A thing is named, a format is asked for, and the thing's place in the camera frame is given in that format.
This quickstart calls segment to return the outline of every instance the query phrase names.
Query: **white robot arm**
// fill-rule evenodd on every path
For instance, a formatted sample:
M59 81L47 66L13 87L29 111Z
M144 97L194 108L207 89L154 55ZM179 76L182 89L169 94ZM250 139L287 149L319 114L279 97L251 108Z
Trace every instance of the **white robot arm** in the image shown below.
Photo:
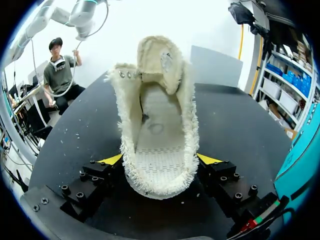
M8 49L3 60L3 68L19 59L31 38L42 31L50 19L68 27L75 27L78 36L77 40L84 41L93 27L92 17L96 6L101 3L108 4L107 0L77 0L71 13L56 7L55 0L47 0L34 17L33 21L26 28L24 34Z

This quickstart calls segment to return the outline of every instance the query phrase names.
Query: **gray t-shirt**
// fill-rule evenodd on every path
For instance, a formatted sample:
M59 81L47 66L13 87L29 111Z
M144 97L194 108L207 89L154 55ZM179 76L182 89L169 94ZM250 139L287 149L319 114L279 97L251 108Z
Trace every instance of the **gray t-shirt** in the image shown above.
M49 62L44 69L44 85L49 85L54 94L63 93L70 85L72 80L71 68L75 66L74 59L71 56L63 56L65 67L55 71L55 67Z

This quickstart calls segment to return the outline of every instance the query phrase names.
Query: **shoe tongue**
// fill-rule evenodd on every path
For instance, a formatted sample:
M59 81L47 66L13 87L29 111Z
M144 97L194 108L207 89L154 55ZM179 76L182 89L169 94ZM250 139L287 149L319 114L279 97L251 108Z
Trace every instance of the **shoe tongue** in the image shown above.
M157 82L168 94L177 91L182 76L183 57L178 47L168 38L148 36L142 39L138 46L137 66L142 73L142 82Z

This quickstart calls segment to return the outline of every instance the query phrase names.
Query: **shoe insole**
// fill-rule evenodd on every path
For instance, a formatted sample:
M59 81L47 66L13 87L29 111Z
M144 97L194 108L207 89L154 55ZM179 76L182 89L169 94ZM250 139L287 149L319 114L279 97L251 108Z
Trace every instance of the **shoe insole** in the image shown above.
M157 83L143 83L140 92L143 113L136 144L136 166L146 180L167 184L184 169L184 145L181 108L176 95L168 95Z

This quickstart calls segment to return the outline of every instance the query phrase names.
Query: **fluffy white fabric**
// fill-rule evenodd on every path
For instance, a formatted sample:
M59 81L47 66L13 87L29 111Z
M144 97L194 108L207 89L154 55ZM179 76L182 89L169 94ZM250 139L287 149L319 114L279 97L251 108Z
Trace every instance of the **fluffy white fabric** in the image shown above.
M117 64L114 87L127 181L153 199L174 197L194 180L199 160L198 119L189 64L163 36L144 38L137 67Z

